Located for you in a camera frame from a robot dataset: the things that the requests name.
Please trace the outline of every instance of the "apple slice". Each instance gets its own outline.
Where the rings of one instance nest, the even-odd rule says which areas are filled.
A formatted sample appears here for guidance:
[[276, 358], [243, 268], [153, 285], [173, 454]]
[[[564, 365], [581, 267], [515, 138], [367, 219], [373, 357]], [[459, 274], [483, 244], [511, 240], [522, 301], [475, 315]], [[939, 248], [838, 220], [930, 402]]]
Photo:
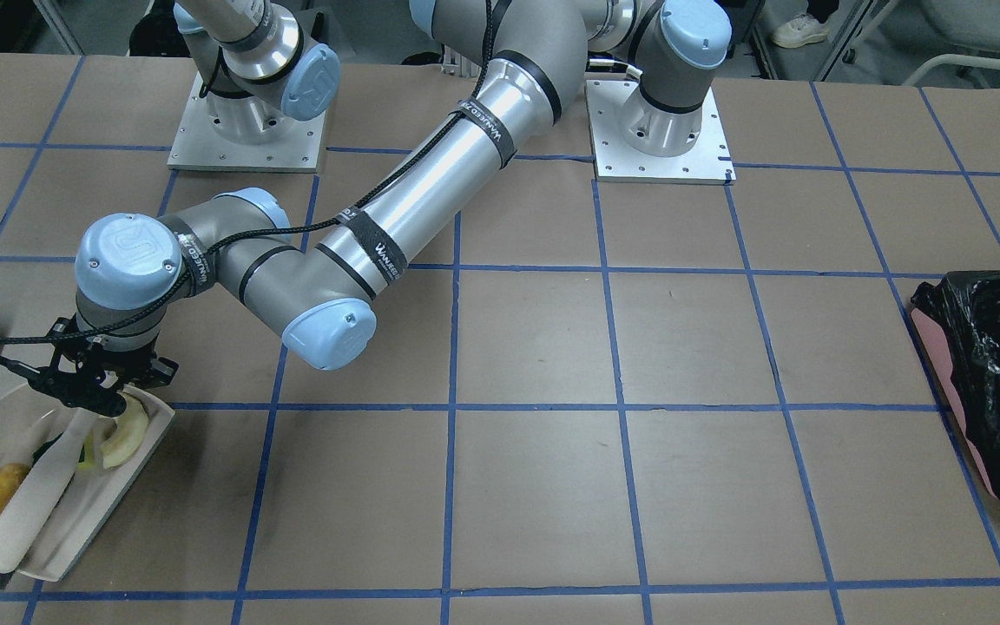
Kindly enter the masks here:
[[99, 444], [104, 470], [115, 468], [129, 460], [138, 451], [149, 428], [149, 415], [141, 401], [124, 392], [119, 392], [119, 395], [126, 399], [126, 411], [115, 417], [114, 434]]

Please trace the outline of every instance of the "metal mounting plate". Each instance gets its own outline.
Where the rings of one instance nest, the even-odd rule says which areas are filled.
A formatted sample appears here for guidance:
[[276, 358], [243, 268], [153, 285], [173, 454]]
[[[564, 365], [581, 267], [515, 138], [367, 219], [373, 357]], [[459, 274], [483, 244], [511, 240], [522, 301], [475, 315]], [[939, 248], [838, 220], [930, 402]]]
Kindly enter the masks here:
[[589, 80], [589, 126], [596, 157], [596, 179], [604, 182], [670, 182], [682, 185], [723, 185], [734, 181], [735, 167], [727, 151], [723, 124], [709, 89], [697, 145], [678, 157], [640, 153], [623, 139], [616, 111], [639, 87], [635, 80]]
[[319, 170], [326, 114], [310, 122], [285, 119], [292, 128], [262, 145], [235, 143], [214, 131], [209, 104], [199, 97], [202, 80], [195, 77], [180, 127], [168, 155], [169, 169], [194, 171], [277, 171], [310, 174]]

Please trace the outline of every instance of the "white tray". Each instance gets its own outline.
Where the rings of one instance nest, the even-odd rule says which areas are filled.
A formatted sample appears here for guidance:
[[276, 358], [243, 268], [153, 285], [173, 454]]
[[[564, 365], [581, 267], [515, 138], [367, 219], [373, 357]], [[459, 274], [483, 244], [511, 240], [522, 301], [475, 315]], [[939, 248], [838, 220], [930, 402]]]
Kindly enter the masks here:
[[[138, 398], [149, 415], [149, 428], [141, 447], [126, 463], [112, 470], [96, 465], [76, 471], [17, 572], [47, 582], [60, 581], [107, 521], [168, 431], [174, 416], [172, 408], [134, 387], [126, 387], [124, 392]], [[23, 439], [31, 427], [43, 427], [39, 422], [48, 420], [48, 438], [55, 437], [80, 409], [66, 408], [58, 400], [24, 385], [8, 392], [0, 399], [0, 466], [5, 456], [13, 452], [11, 444], [16, 447], [17, 440]]]

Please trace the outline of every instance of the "grid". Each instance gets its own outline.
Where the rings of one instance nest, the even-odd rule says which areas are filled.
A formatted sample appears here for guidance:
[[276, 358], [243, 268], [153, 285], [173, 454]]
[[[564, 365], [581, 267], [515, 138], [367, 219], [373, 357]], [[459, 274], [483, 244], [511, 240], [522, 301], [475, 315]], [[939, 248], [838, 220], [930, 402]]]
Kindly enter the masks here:
[[[50, 122], [43, 132], [43, 137], [37, 142], [0, 142], [0, 149], [32, 149], [33, 155], [25, 168], [23, 177], [17, 183], [15, 193], [5, 207], [3, 218], [0, 220], [0, 238], [11, 217], [15, 213], [19, 201], [27, 186], [31, 182], [39, 160], [44, 154], [55, 150], [101, 150], [101, 151], [143, 151], [143, 153], [166, 153], [167, 146], [148, 145], [88, 145], [88, 143], [56, 143], [51, 141], [53, 131], [56, 129], [61, 114], [66, 108], [66, 104], [72, 95], [72, 90], [76, 85], [81, 70], [86, 66], [86, 59], [79, 59], [73, 67], [68, 78], [67, 86], [64, 87], [56, 109], [53, 111]], [[964, 166], [964, 160], [957, 154], [952, 139], [948, 131], [944, 129], [936, 108], [933, 107], [927, 92], [919, 90], [921, 102], [927, 109], [928, 116], [932, 119], [934, 127], [941, 135], [944, 145], [947, 146], [951, 158], [955, 160], [957, 169], [901, 169], [885, 167], [854, 167], [850, 166], [845, 158], [845, 151], [841, 147], [840, 139], [836, 130], [833, 129], [825, 103], [822, 102], [820, 92], [816, 84], [810, 86], [814, 103], [819, 111], [820, 119], [826, 128], [826, 133], [833, 146], [834, 153], [838, 160], [838, 166], [830, 165], [805, 165], [805, 163], [780, 163], [780, 162], [737, 162], [740, 168], [765, 169], [765, 170], [808, 170], [808, 171], [834, 171], [845, 175], [846, 183], [850, 188], [850, 193], [854, 202], [858, 206], [862, 222], [864, 222], [866, 234], [872, 242], [873, 252], [876, 254], [880, 270], [798, 270], [798, 269], [767, 269], [755, 268], [751, 264], [747, 237], [743, 233], [743, 226], [737, 202], [735, 202], [735, 187], [722, 187], [723, 195], [727, 202], [727, 216], [734, 226], [734, 238], [738, 244], [738, 252], [742, 261], [742, 268], [735, 266], [616, 266], [609, 262], [609, 250], [606, 237], [606, 225], [604, 225], [604, 214], [601, 206], [601, 189], [598, 182], [591, 181], [589, 187], [589, 201], [595, 215], [596, 251], [599, 254], [599, 265], [504, 265], [504, 264], [468, 264], [462, 261], [462, 241], [464, 241], [464, 218], [458, 214], [452, 227], [452, 262], [419, 262], [412, 268], [422, 270], [422, 272], [448, 272], [451, 276], [451, 307], [450, 317], [450, 356], [448, 363], [448, 396], [445, 403], [295, 403], [295, 401], [285, 401], [282, 399], [282, 389], [286, 380], [286, 362], [288, 352], [286, 348], [280, 348], [273, 375], [271, 395], [267, 401], [171, 401], [177, 409], [183, 411], [265, 411], [266, 426], [263, 431], [263, 440], [258, 462], [257, 477], [253, 487], [253, 501], [250, 506], [249, 521], [247, 521], [247, 531], [241, 555], [241, 564], [238, 574], [238, 582], [234, 589], [211, 589], [211, 590], [121, 590], [111, 589], [95, 592], [94, 590], [48, 590], [44, 588], [42, 582], [35, 582], [29, 590], [12, 590], [12, 592], [0, 593], [1, 602], [11, 602], [11, 604], [24, 604], [23, 617], [21, 622], [28, 625], [35, 620], [36, 611], [41, 604], [51, 604], [52, 602], [204, 602], [217, 601], [227, 602], [233, 605], [230, 610], [230, 622], [237, 625], [242, 622], [243, 612], [250, 605], [250, 602], [264, 601], [285, 601], [285, 600], [366, 600], [366, 598], [390, 598], [390, 600], [433, 600], [439, 602], [439, 613], [437, 619], [442, 625], [451, 622], [451, 600], [462, 597], [566, 597], [566, 596], [615, 596], [626, 595], [635, 596], [641, 602], [641, 617], [647, 625], [652, 622], [670, 622], [670, 620], [660, 620], [652, 608], [652, 597], [657, 596], [677, 596], [677, 595], [715, 595], [715, 594], [765, 594], [765, 593], [801, 593], [819, 592], [827, 593], [829, 596], [834, 621], [844, 624], [846, 622], [844, 610], [844, 597], [841, 592], [847, 590], [873, 590], [873, 589], [984, 589], [992, 587], [1000, 589], [1000, 575], [997, 576], [970, 576], [970, 577], [922, 577], [922, 578], [872, 578], [872, 579], [844, 579], [837, 578], [833, 572], [832, 559], [829, 555], [828, 545], [826, 545], [826, 531], [823, 530], [816, 498], [813, 495], [813, 484], [810, 479], [810, 471], [806, 468], [806, 459], [803, 456], [802, 444], [800, 442], [798, 427], [795, 424], [795, 412], [806, 411], [880, 411], [880, 412], [936, 412], [940, 416], [944, 425], [944, 434], [947, 435], [951, 448], [955, 452], [957, 465], [964, 478], [977, 517], [981, 519], [984, 534], [987, 537], [990, 549], [995, 555], [997, 569], [1000, 572], [1000, 542], [993, 527], [988, 511], [985, 509], [983, 499], [979, 495], [979, 488], [968, 470], [967, 458], [961, 451], [957, 434], [952, 430], [952, 423], [947, 414], [947, 408], [934, 403], [902, 403], [902, 404], [876, 404], [876, 403], [828, 403], [828, 401], [816, 401], [816, 403], [794, 403], [786, 396], [786, 387], [783, 385], [782, 367], [779, 363], [779, 356], [775, 351], [773, 341], [773, 329], [767, 323], [769, 317], [766, 315], [765, 301], [760, 295], [759, 278], [765, 277], [800, 277], [800, 278], [865, 278], [865, 280], [884, 280], [889, 285], [890, 293], [896, 304], [897, 313], [901, 316], [908, 329], [910, 336], [912, 329], [906, 319], [905, 302], [901, 297], [901, 290], [898, 280], [936, 280], [939, 273], [894, 273], [886, 260], [886, 252], [882, 246], [876, 228], [872, 222], [872, 217], [865, 208], [864, 199], [860, 194], [860, 188], [854, 178], [855, 174], [927, 174], [943, 175], [944, 177], [959, 177], [964, 179], [972, 194], [973, 201], [985, 224], [989, 227], [990, 233], [995, 237], [997, 246], [1000, 249], [1000, 231], [997, 229], [996, 219], [991, 216], [990, 210], [985, 205], [983, 196], [977, 189], [976, 178], [1000, 178], [1000, 171], [971, 171]], [[339, 147], [328, 148], [329, 153], [334, 154], [358, 154], [358, 155], [404, 155], [408, 150], [402, 148], [365, 148], [365, 147]], [[571, 161], [571, 162], [591, 162], [590, 155], [581, 154], [547, 154], [547, 155], [519, 155], [517, 159], [521, 161]], [[174, 195], [175, 186], [183, 174], [172, 173], [168, 175], [166, 186], [164, 186], [160, 205], [156, 207], [157, 214], [164, 214], [169, 210], [169, 202]], [[306, 203], [306, 224], [314, 222], [314, 215], [318, 205], [320, 178], [314, 177], [310, 186], [308, 203]], [[302, 249], [309, 245], [308, 234], [303, 236], [301, 242]], [[70, 256], [35, 256], [34, 254], [0, 254], [0, 264], [4, 262], [49, 262], [49, 264], [69, 264], [72, 261]], [[599, 273], [603, 291], [604, 320], [607, 323], [609, 352], [611, 355], [612, 379], [615, 381], [614, 394], [615, 402], [611, 403], [469, 403], [459, 397], [457, 381], [459, 380], [459, 328], [460, 324], [460, 299], [462, 280], [465, 272], [473, 273]], [[750, 290], [751, 301], [753, 302], [753, 315], [757, 318], [759, 332], [761, 332], [762, 343], [765, 346], [766, 361], [769, 365], [770, 375], [773, 377], [773, 391], [777, 401], [770, 403], [747, 403], [747, 404], [672, 404], [672, 403], [634, 403], [627, 401], [626, 389], [624, 389], [624, 373], [622, 370], [622, 354], [620, 353], [620, 341], [616, 333], [616, 304], [614, 302], [614, 277], [626, 276], [626, 274], [683, 274], [683, 276], [741, 276], [745, 278], [747, 287]], [[925, 381], [930, 386], [932, 376], [927, 365], [924, 367]], [[310, 412], [342, 412], [342, 411], [434, 411], [445, 415], [445, 432], [447, 432], [447, 443], [445, 443], [444, 460], [444, 514], [442, 514], [442, 557], [441, 557], [441, 584], [439, 587], [388, 587], [388, 589], [250, 589], [249, 581], [251, 569], [253, 568], [255, 541], [257, 541], [258, 531], [263, 521], [261, 511], [265, 502], [266, 481], [270, 474], [270, 458], [273, 457], [274, 432], [277, 430], [279, 412], [282, 411], [310, 411]], [[493, 412], [493, 411], [587, 411], [587, 412], [608, 412], [615, 414], [618, 418], [620, 444], [622, 445], [622, 468], [624, 472], [624, 483], [626, 483], [628, 518], [631, 525], [631, 539], [634, 542], [635, 550], [635, 573], [638, 584], [615, 584], [596, 586], [483, 586], [464, 589], [455, 585], [452, 578], [453, 569], [453, 537], [455, 536], [455, 494], [456, 494], [456, 451], [457, 451], [457, 420], [464, 414], [472, 412]], [[643, 541], [643, 523], [640, 515], [640, 503], [636, 495], [635, 467], [632, 463], [631, 450], [631, 426], [628, 417], [636, 412], [645, 411], [677, 411], [677, 412], [780, 412], [783, 423], [785, 423], [788, 443], [793, 452], [795, 467], [797, 467], [798, 479], [805, 506], [808, 510], [809, 521], [811, 523], [814, 542], [816, 542], [819, 552], [820, 564], [823, 573], [823, 581], [817, 582], [699, 582], [699, 584], [655, 584], [650, 581], [648, 575], [647, 549]]]

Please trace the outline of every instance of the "person's foot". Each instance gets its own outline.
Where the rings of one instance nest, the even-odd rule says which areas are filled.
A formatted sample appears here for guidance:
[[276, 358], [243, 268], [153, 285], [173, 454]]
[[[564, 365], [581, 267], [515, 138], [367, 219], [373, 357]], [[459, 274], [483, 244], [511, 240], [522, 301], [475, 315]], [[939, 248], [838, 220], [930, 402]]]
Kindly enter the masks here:
[[782, 48], [800, 48], [807, 43], [821, 43], [828, 39], [828, 27], [818, 23], [817, 17], [809, 13], [798, 13], [788, 23], [779, 25], [770, 35], [770, 40]]

